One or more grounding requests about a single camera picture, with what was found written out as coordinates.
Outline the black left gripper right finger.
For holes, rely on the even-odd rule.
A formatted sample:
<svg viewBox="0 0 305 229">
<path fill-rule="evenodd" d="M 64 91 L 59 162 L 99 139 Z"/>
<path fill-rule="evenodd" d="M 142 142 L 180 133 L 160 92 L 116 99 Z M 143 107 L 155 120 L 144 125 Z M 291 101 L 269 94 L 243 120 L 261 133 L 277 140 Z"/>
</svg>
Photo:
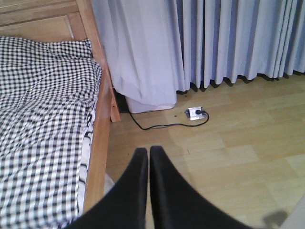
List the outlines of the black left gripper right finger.
<svg viewBox="0 0 305 229">
<path fill-rule="evenodd" d="M 199 194 L 161 146 L 150 148 L 150 196 L 157 229 L 246 229 Z"/>
</svg>

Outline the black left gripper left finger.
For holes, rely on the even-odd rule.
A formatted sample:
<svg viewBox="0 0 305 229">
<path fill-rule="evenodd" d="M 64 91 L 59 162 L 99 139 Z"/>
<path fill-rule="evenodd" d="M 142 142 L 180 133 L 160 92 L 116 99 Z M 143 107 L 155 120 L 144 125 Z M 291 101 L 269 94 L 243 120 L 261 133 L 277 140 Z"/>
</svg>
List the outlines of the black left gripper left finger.
<svg viewBox="0 0 305 229">
<path fill-rule="evenodd" d="M 137 148 L 113 188 L 71 224 L 72 229 L 143 229 L 148 183 L 148 155 Z"/>
</svg>

